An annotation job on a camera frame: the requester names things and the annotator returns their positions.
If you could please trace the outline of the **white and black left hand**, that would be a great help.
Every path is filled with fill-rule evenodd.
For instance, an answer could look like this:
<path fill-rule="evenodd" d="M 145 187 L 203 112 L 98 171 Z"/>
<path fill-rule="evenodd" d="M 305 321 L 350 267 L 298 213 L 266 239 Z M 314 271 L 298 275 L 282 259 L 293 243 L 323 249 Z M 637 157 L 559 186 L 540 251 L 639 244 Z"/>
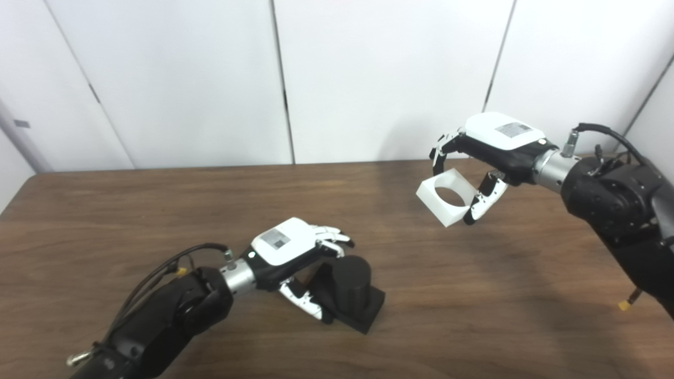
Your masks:
<path fill-rule="evenodd" d="M 325 257 L 345 257 L 345 247 L 354 248 L 355 242 L 339 228 L 311 225 L 291 217 L 256 236 L 240 259 L 251 274 L 248 283 L 255 290 L 277 291 L 313 318 L 330 324 L 333 316 L 296 274 Z"/>

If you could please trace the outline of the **white and black right hand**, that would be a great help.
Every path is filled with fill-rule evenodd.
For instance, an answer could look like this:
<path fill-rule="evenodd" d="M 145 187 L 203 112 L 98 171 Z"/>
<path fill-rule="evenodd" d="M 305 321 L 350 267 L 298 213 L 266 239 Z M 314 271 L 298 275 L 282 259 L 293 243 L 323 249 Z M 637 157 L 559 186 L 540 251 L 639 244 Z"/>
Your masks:
<path fill-rule="evenodd" d="M 435 175 L 444 172 L 445 160 L 452 153 L 467 154 L 493 168 L 463 216 L 465 224 L 474 225 L 508 187 L 536 184 L 536 161 L 554 149 L 558 147 L 541 130 L 501 113 L 486 112 L 470 117 L 457 131 L 443 134 L 429 158 Z"/>

